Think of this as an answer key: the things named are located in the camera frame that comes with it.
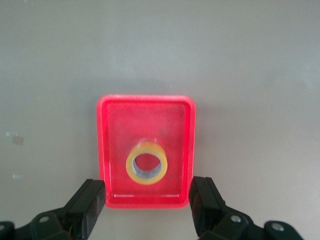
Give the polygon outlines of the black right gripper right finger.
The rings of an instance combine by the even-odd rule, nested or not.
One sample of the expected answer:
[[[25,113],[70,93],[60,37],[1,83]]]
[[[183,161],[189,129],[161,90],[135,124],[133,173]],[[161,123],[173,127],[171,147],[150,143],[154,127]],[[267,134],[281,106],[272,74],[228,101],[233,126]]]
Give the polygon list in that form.
[[[227,213],[226,203],[210,177],[194,176],[188,198],[198,236],[211,231]]]

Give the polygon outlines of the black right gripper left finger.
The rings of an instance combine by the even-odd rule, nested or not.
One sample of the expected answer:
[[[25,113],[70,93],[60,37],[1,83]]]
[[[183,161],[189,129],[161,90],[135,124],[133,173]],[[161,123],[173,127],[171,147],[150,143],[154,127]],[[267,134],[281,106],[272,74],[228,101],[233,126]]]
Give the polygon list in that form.
[[[65,225],[72,240],[87,240],[106,201],[102,180],[87,179],[65,205]]]

